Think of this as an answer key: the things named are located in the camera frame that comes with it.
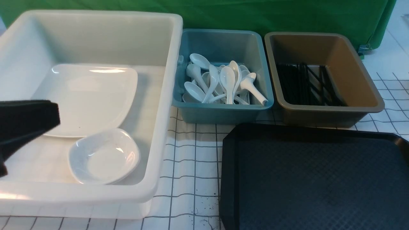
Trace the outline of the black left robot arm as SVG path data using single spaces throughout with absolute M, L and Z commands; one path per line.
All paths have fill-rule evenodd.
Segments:
M 50 100 L 0 102 L 0 176 L 17 150 L 60 125 L 59 107 Z

